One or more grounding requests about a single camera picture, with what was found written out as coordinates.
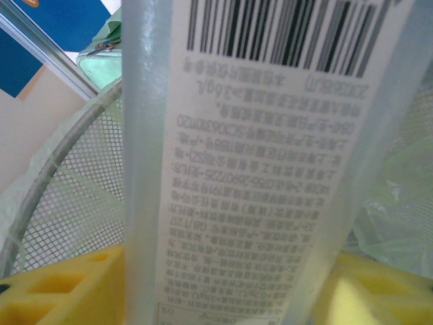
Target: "white surface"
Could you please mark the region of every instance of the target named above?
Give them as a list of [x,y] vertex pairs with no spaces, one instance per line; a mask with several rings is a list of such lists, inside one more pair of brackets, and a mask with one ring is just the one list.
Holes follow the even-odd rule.
[[67,52],[65,54],[76,64],[76,57],[79,55],[78,52]]
[[85,104],[51,71],[41,69],[26,98],[0,90],[0,193],[27,170],[32,155],[58,123]]
[[121,0],[101,0],[101,2],[105,5],[107,10],[114,14],[114,12],[120,8],[120,5],[122,3]]

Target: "blue panel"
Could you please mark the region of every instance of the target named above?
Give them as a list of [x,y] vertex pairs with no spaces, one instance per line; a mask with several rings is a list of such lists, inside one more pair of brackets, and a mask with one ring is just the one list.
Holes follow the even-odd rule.
[[42,63],[2,29],[0,44],[0,89],[15,98]]
[[14,2],[64,51],[84,50],[110,17],[101,0],[39,0],[36,8]]

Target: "metal rim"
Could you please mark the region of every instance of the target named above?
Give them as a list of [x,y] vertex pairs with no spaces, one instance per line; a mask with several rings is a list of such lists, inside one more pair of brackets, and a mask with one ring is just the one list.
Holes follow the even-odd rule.
[[[122,94],[122,84],[119,81],[108,90],[104,97],[109,97],[114,101]],[[12,226],[10,227],[11,233],[16,235],[16,240],[21,241],[25,235],[27,226],[33,216],[34,211],[48,186],[49,181],[57,171],[58,166],[65,159],[70,149],[84,134],[87,128],[104,112],[106,109],[106,102],[98,102],[78,120],[78,122],[69,130],[65,138],[59,143],[57,148],[53,151],[44,167],[39,172],[37,178],[28,190],[18,214],[15,217]],[[0,278],[10,276],[14,267],[16,257],[18,255],[18,245],[8,237],[0,252]]]

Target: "barcode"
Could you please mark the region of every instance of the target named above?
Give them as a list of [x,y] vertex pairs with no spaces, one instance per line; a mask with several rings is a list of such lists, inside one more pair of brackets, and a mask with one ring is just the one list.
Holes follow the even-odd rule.
[[362,78],[391,0],[191,0],[187,50]]

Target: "translucent plastic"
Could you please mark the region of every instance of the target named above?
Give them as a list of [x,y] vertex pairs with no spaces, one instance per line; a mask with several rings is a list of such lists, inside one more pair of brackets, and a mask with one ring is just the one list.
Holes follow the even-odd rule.
[[[153,324],[172,1],[123,5],[127,324]],[[282,324],[304,324],[433,53],[433,3],[416,1]]]

